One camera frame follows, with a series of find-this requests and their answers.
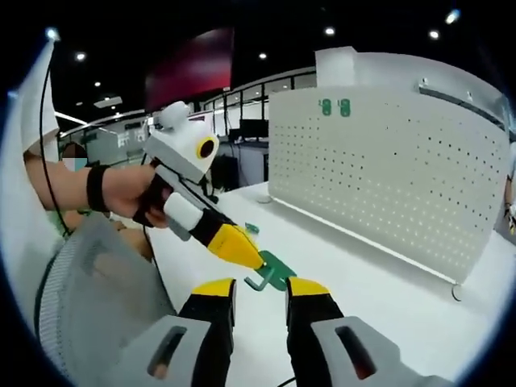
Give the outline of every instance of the white desk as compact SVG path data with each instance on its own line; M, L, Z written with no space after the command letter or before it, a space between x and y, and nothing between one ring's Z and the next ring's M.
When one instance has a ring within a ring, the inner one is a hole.
M219 206L237 223L256 224L261 249L328 287L345 315L362 318L394 341L415 371L456 380L496 333L516 269L516 247L500 235L491 235L463 285L464 300L456 302L447 282L280 203L256 202L266 195L266 183L254 185L225 193ZM193 239L181 242L170 230L150 236L176 308L203 281L238 280L228 387L275 386L293 376L283 293L270 286L255 292L243 279L259 276L215 258Z

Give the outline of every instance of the white pegboard panel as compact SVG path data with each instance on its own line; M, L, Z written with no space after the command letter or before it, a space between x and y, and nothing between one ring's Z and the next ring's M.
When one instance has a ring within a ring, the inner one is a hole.
M433 97L347 87L274 94L270 132L271 196L466 279L500 208L504 131Z

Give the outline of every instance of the black ceiling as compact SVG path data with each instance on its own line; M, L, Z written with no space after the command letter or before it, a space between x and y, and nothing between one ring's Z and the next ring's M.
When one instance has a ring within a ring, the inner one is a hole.
M351 45L358 52L396 52L441 60L476 74L504 92L514 80L509 71L514 60L504 56L506 48L502 44L509 24L500 20L506 13L494 5L461 8L460 20L448 26L444 19L451 9L460 6L456 2L433 1L431 6L421 2L410 2L410 6L348 3L195 2L188 10L154 7L152 12L137 14L120 10L101 19L85 15L88 21L80 23L54 15L28 28L35 34L49 26L59 31L61 41L52 59L54 106L85 121L112 114L112 110L93 106L105 96L122 97L123 104L117 107L121 113L143 108L148 70L181 42L216 27L235 28L232 87L313 65L314 50L343 45ZM335 28L335 36L324 35L328 26ZM432 28L439 30L439 40L429 39ZM21 55L16 41L7 44L7 49ZM76 62L76 52L85 52L85 61ZM260 60L260 52L266 52L268 59ZM21 71L13 64L7 67L13 73ZM100 87L94 86L96 81L101 82Z

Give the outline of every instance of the wristband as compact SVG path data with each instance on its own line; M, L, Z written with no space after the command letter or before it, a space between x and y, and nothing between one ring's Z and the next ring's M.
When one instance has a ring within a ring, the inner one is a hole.
M96 165L88 172L86 182L86 194L88 195L88 205L93 211L109 212L102 195L102 179L104 172L109 167L107 165Z

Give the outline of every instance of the yellow camera ring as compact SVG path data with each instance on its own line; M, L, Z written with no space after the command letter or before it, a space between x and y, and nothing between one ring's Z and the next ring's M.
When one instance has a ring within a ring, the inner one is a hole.
M213 137L205 137L197 146L197 158L206 159L215 149Z

